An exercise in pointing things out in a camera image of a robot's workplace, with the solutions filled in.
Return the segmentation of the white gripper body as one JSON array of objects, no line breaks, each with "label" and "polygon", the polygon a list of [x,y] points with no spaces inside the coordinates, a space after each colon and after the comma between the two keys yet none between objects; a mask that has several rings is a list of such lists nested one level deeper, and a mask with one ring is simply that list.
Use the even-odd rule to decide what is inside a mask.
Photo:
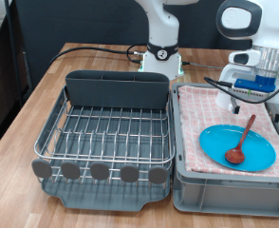
[{"label": "white gripper body", "polygon": [[220,107],[233,107],[231,97],[238,105],[241,102],[279,105],[279,71],[228,64],[221,72],[219,83]]}]

